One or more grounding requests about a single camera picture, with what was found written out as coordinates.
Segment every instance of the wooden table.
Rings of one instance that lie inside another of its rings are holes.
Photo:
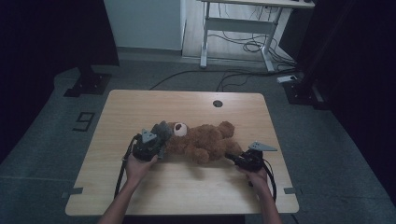
[[[291,1],[291,0],[199,0],[207,3],[205,14],[205,27],[204,27],[204,41],[201,48],[201,61],[200,66],[206,68],[207,61],[207,33],[209,30],[214,31],[228,31],[250,34],[268,35],[265,44],[261,49],[262,57],[268,72],[275,72],[272,64],[272,57],[269,53],[271,42],[274,38],[277,24],[279,22],[282,9],[284,7],[290,8],[314,8],[315,4],[304,2],[304,0]],[[253,5],[263,7],[278,7],[278,11],[273,21],[252,21],[252,20],[236,20],[229,18],[211,18],[209,17],[210,3],[226,3],[226,4],[239,4],[239,5]]]
[[[214,107],[214,101],[222,107]],[[114,189],[132,137],[150,130],[162,120],[183,121],[191,127],[218,125],[224,120],[235,126],[234,139],[244,149],[260,141],[276,152],[264,152],[274,169],[276,206],[280,213],[296,213],[299,205],[288,169],[276,139],[264,98],[258,93],[193,91],[112,91],[106,101],[66,214],[102,215],[113,200]],[[132,197],[127,215],[240,215],[258,214],[260,207],[244,175],[227,159],[197,165],[183,156],[167,155],[158,161]]]

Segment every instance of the teddy bear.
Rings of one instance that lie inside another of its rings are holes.
[[[186,155],[198,164],[224,157],[225,153],[239,156],[243,153],[233,137],[234,126],[223,121],[219,126],[204,124],[190,128],[185,123],[169,122],[173,135],[166,141],[165,152]]]

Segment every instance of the table leg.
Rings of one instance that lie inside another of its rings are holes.
[[[274,39],[274,34],[276,31],[277,24],[279,22],[280,15],[282,14],[282,7],[280,7],[276,13],[276,17],[273,21],[273,25],[271,28],[271,33],[265,41],[264,48],[262,49],[262,57],[264,58],[265,65],[267,66],[268,72],[275,72],[275,69],[271,62],[271,55],[269,53],[269,48],[271,47],[271,42]]]
[[[206,15],[205,15],[205,26],[204,26],[204,42],[202,43],[201,49],[201,68],[206,68],[206,60],[207,60],[207,21],[209,20],[209,11],[210,11],[210,3],[207,3],[206,6]]]

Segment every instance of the white wall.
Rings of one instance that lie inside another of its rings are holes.
[[[105,0],[117,47],[181,50],[186,0]]]

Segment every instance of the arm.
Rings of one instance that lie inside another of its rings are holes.
[[[281,224],[279,213],[277,212],[274,199],[271,195],[271,190],[267,184],[267,173],[264,169],[259,172],[249,172],[237,167],[237,170],[245,175],[253,184],[253,188],[260,199],[260,206],[262,208],[262,223],[263,224]]]
[[[126,209],[128,208],[129,201],[134,194],[134,191],[139,186],[143,177],[149,171],[152,164],[157,161],[155,156],[151,161],[139,161],[133,155],[128,158],[126,165],[127,180],[122,186],[120,193],[107,208],[105,213],[99,220],[99,224],[103,223],[122,223],[125,216]]]

